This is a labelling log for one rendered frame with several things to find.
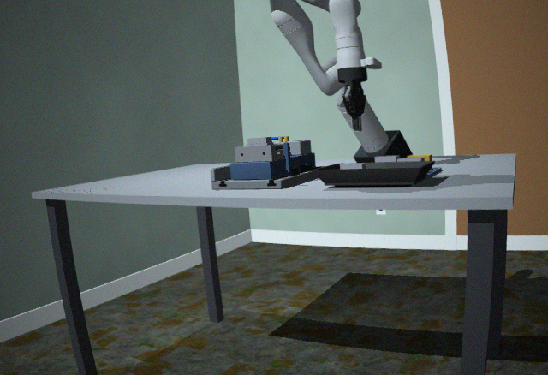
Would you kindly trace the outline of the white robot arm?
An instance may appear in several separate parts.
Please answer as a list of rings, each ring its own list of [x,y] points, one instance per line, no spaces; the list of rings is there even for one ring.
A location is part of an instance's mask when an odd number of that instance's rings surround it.
[[[342,88],[337,99],[337,108],[352,129],[351,116],[347,113],[342,99],[345,83],[338,81],[337,70],[352,67],[382,68],[379,60],[365,56],[362,33],[357,22],[361,12],[360,2],[359,0],[301,1],[320,7],[331,14],[336,35],[337,56],[332,57],[322,66],[315,54],[313,24],[296,0],[270,0],[272,18],[305,64],[319,89],[324,94],[332,96]],[[364,150],[373,153],[385,147],[389,137],[367,100],[361,122],[362,131],[354,134]]]

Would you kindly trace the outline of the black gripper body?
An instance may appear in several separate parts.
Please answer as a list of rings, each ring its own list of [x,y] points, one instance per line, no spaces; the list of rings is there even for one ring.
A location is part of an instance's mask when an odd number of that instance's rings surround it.
[[[350,86],[350,91],[354,96],[354,100],[357,103],[356,88],[361,87],[361,82],[367,81],[367,71],[363,67],[352,67],[352,68],[340,68],[337,70],[338,81],[340,83],[345,83],[345,92],[347,91],[347,86]]]

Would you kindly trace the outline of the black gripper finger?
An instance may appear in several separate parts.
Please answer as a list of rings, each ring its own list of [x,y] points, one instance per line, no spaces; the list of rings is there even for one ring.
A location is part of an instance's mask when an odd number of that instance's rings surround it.
[[[364,109],[365,109],[365,103],[366,103],[366,95],[364,95],[364,91],[363,89],[360,90],[360,103],[361,103],[361,106],[360,106],[360,125],[361,125],[361,116],[362,114],[364,114]]]
[[[350,86],[347,86],[347,91],[345,94],[342,94],[342,100],[344,102],[346,111],[348,114],[350,114],[351,121],[352,121],[352,131],[353,132],[360,132],[361,131],[361,125],[360,125],[360,88],[356,88],[356,95],[357,95],[357,104],[355,104],[354,96],[350,91]],[[357,106],[357,107],[356,107]],[[352,109],[353,107],[353,109]],[[358,114],[357,114],[358,113]]]

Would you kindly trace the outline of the brass-yellow block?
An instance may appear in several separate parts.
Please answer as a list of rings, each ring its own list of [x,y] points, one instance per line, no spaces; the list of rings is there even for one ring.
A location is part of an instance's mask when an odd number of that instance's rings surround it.
[[[407,158],[425,158],[425,161],[432,161],[432,154],[429,155],[409,155]]]

